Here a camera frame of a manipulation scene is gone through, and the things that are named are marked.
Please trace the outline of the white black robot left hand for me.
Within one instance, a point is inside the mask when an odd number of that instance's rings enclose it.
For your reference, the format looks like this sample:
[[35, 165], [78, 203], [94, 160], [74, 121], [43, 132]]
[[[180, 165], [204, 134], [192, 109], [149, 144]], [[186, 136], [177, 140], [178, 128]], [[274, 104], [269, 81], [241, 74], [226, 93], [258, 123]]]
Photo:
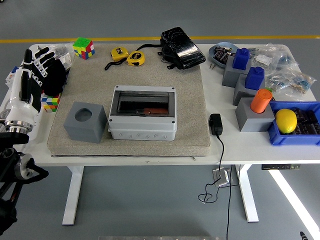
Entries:
[[55, 53], [49, 47], [39, 48], [37, 52], [25, 51], [22, 64], [13, 78], [9, 99], [11, 109], [6, 122], [34, 124], [34, 118], [42, 107], [43, 87], [55, 60]]

